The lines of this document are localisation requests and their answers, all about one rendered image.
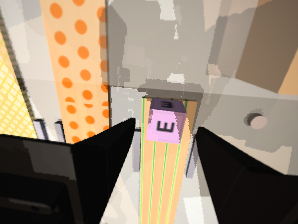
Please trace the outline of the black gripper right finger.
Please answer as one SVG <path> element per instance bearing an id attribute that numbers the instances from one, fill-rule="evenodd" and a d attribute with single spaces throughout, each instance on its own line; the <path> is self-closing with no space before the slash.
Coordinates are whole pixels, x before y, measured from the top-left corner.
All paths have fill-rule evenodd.
<path id="1" fill-rule="evenodd" d="M 293 224 L 298 175 L 282 174 L 198 127 L 198 155 L 219 224 Z"/>

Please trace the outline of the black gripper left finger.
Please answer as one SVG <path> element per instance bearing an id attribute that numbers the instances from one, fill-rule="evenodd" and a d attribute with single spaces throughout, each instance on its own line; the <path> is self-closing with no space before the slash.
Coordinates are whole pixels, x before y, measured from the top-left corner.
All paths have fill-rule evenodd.
<path id="1" fill-rule="evenodd" d="M 0 172 L 62 182 L 75 224 L 99 224 L 135 132 L 129 118 L 76 143 L 0 134 Z"/>

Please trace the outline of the pink labelled cube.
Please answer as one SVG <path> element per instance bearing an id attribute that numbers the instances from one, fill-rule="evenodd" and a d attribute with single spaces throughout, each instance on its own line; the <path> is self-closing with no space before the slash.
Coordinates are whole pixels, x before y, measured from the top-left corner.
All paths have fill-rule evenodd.
<path id="1" fill-rule="evenodd" d="M 180 144 L 186 116 L 182 101 L 152 97 L 146 140 Z"/>

